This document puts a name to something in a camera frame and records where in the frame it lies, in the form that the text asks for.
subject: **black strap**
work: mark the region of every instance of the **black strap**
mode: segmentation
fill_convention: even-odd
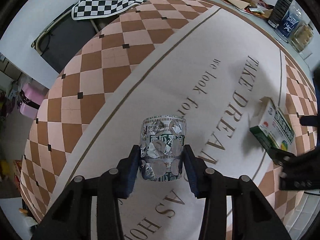
[[[40,106],[37,103],[31,101],[29,98],[26,97],[23,90],[21,90],[20,92],[20,97],[22,102],[25,103],[27,106],[31,106],[32,108],[35,108],[37,110],[40,108]]]

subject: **green and white box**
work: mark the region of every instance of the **green and white box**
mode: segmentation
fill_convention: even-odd
[[[264,97],[260,101],[260,108],[250,122],[250,132],[266,151],[270,147],[290,151],[294,139],[291,125],[271,98]]]

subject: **checkerboard cloth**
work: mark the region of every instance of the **checkerboard cloth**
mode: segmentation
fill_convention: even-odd
[[[80,0],[72,8],[74,20],[108,17],[148,0]]]
[[[213,4],[209,0],[147,1],[105,27],[72,58],[40,106],[26,144],[21,187],[38,221],[47,211],[51,193],[73,148],[108,97],[159,44]],[[316,113],[316,98],[298,68],[286,60],[288,78],[296,84],[298,80],[300,87],[295,87],[296,92],[288,87],[286,116],[298,135],[297,152],[301,154],[314,147],[316,131],[309,127],[306,130],[298,119],[292,118],[296,112],[300,116]],[[295,95],[301,105],[292,99]],[[270,165],[259,188],[285,220],[299,198],[296,192],[278,190],[279,170]]]

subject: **small black square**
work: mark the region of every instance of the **small black square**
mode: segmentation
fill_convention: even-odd
[[[82,99],[83,98],[83,92],[79,92],[78,93],[78,99]]]

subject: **metal screw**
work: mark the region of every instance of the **metal screw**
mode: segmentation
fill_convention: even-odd
[[[241,176],[241,179],[242,179],[244,182],[250,181],[250,178],[249,178],[247,175],[242,175],[242,176]]]
[[[214,169],[213,168],[206,168],[205,173],[207,174],[214,174]]]
[[[81,182],[83,180],[82,176],[76,176],[74,179],[74,182]]]
[[[286,173],[284,173],[284,172],[281,172],[281,173],[279,174],[279,177],[281,177],[281,178],[285,178],[285,177],[287,177],[287,174],[286,174]]]
[[[111,175],[115,175],[115,174],[117,174],[119,172],[119,170],[117,169],[117,168],[112,168],[111,170],[109,170],[109,173],[111,174]]]

